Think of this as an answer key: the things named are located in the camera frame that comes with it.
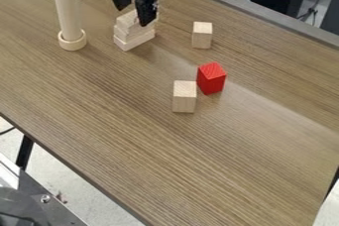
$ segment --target table leg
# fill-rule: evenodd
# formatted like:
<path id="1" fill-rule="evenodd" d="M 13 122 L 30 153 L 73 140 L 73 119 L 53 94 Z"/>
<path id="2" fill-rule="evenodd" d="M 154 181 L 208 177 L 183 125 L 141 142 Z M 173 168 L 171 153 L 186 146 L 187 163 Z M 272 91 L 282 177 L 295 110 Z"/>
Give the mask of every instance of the table leg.
<path id="1" fill-rule="evenodd" d="M 18 158 L 16 161 L 16 165 L 19 168 L 21 168 L 21 170 L 26 170 L 27 164 L 31 156 L 33 145 L 34 142 L 25 135 L 21 143 Z"/>

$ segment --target wooden table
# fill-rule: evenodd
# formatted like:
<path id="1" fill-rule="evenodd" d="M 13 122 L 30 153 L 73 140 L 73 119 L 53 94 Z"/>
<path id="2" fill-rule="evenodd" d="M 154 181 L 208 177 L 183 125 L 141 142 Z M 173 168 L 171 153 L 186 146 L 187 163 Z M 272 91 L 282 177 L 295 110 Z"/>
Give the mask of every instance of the wooden table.
<path id="1" fill-rule="evenodd" d="M 0 0 L 3 116 L 146 224 L 312 223 L 339 161 L 335 47 L 213 0 L 161 0 L 158 36 L 122 53 L 111 0 L 80 1 L 89 45 L 68 53 L 54 0 Z M 191 48 L 193 21 L 214 23 L 212 50 Z M 173 114 L 173 81 L 213 60 L 225 91 Z"/>

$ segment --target wooden cube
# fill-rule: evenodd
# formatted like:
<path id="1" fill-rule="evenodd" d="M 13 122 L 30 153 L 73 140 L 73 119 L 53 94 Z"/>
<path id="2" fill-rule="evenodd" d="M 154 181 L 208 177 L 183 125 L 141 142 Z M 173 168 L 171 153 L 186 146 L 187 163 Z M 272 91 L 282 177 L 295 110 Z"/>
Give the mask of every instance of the wooden cube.
<path id="1" fill-rule="evenodd" d="M 212 45 L 212 23 L 194 22 L 192 34 L 192 47 L 197 49 L 210 49 Z"/>
<path id="2" fill-rule="evenodd" d="M 176 80 L 174 82 L 172 111 L 193 113 L 196 105 L 196 82 Z"/>
<path id="3" fill-rule="evenodd" d="M 201 65 L 198 68 L 196 83 L 205 95 L 223 90 L 227 72 L 218 62 Z"/>

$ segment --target red cube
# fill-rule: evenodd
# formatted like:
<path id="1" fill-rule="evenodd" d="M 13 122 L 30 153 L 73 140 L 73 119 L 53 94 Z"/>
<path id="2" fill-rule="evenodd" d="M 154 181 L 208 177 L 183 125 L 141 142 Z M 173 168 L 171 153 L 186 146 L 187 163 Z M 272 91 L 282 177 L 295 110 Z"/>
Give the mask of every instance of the red cube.
<path id="1" fill-rule="evenodd" d="M 205 95 L 223 90 L 227 72 L 218 62 L 201 65 L 196 77 L 197 85 Z"/>

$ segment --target wooden cylinder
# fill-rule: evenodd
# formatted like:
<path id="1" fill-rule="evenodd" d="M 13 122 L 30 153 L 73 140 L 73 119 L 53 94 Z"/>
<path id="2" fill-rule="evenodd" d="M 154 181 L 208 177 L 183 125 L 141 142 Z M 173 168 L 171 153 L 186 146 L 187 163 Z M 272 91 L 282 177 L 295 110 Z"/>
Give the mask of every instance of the wooden cylinder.
<path id="1" fill-rule="evenodd" d="M 62 38 L 67 42 L 79 40 L 83 34 L 77 0 L 56 0 L 56 10 Z"/>

